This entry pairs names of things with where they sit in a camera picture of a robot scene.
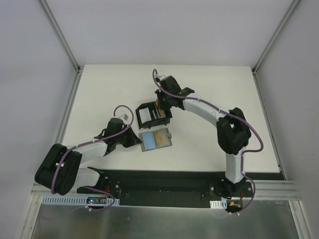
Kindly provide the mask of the gold card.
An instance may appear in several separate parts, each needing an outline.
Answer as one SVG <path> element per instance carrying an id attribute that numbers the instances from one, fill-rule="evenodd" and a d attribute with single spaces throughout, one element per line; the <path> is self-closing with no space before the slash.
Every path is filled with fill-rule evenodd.
<path id="1" fill-rule="evenodd" d="M 157 113 L 158 113 L 158 118 L 159 119 L 164 118 L 165 117 L 165 112 L 164 112 L 164 110 L 162 110 L 160 108 L 158 100 L 155 101 L 155 107 L 156 107 L 156 110 L 157 110 Z"/>
<path id="2" fill-rule="evenodd" d="M 168 144 L 168 139 L 164 130 L 157 130 L 154 132 L 155 142 L 157 147 L 164 147 Z"/>

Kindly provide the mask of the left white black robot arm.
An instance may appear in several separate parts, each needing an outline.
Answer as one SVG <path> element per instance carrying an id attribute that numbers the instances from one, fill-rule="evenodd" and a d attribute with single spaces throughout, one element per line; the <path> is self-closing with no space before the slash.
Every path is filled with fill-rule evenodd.
<path id="1" fill-rule="evenodd" d="M 111 118 L 107 127 L 91 141 L 78 146 L 52 145 L 38 168 L 34 180 L 51 190 L 52 194 L 66 195 L 74 187 L 88 186 L 95 194 L 102 193 L 105 181 L 96 169 L 79 169 L 80 164 L 106 156 L 117 145 L 129 148 L 142 141 L 122 118 Z"/>

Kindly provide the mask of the black plastic card tray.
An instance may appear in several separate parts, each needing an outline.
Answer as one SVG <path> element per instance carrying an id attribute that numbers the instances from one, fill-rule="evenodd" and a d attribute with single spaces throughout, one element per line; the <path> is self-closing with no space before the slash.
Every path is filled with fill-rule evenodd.
<path id="1" fill-rule="evenodd" d="M 151 115 L 151 118 L 152 118 L 151 121 L 148 121 L 148 122 L 145 122 L 145 123 L 141 123 L 139 109 L 143 109 L 143 108 L 149 108 L 150 115 Z M 158 113 L 157 113 L 157 110 L 156 110 L 156 107 L 155 107 L 155 101 L 141 104 L 139 107 L 137 107 L 135 112 L 136 112 L 136 116 L 137 116 L 139 129 L 147 129 L 147 128 L 151 129 L 152 127 L 155 127 L 155 126 L 167 125 L 167 124 L 170 123 L 170 119 L 172 118 L 171 111 L 170 110 L 164 110 L 165 117 L 159 119 L 158 118 Z"/>

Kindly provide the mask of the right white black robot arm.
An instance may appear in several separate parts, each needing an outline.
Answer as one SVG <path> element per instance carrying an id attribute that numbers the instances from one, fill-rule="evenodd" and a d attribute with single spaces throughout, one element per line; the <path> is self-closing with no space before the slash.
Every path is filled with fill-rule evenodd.
<path id="1" fill-rule="evenodd" d="M 200 98 L 191 88 L 182 89 L 173 76 L 159 79 L 157 71 L 153 73 L 158 107 L 169 110 L 172 107 L 194 113 L 205 119 L 217 129 L 217 141 L 226 153 L 226 172 L 223 190 L 229 196 L 236 196 L 242 191 L 246 179 L 242 174 L 240 154 L 248 145 L 251 131 L 244 124 L 245 117 L 239 108 L 222 111 L 210 102 Z"/>

